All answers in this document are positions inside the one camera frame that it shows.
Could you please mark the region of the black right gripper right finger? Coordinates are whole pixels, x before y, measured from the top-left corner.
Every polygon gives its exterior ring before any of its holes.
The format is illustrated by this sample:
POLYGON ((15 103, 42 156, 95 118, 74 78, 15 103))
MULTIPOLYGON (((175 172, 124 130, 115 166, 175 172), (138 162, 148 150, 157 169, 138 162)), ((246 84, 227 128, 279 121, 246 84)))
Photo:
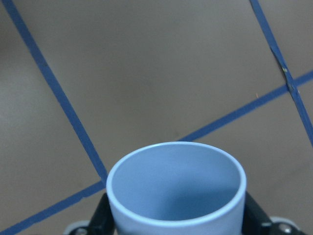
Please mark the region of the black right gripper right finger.
POLYGON ((246 192, 242 234, 268 235, 270 228, 271 219, 253 197, 246 192))

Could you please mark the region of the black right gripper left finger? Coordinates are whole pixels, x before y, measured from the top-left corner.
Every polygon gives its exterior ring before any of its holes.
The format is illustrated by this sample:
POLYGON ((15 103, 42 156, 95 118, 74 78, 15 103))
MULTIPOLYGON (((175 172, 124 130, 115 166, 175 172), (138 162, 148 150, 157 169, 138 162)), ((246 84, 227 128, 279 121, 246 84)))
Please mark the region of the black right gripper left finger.
POLYGON ((97 208, 89 222, 90 235, 113 235, 115 223, 106 193, 101 197, 97 208))

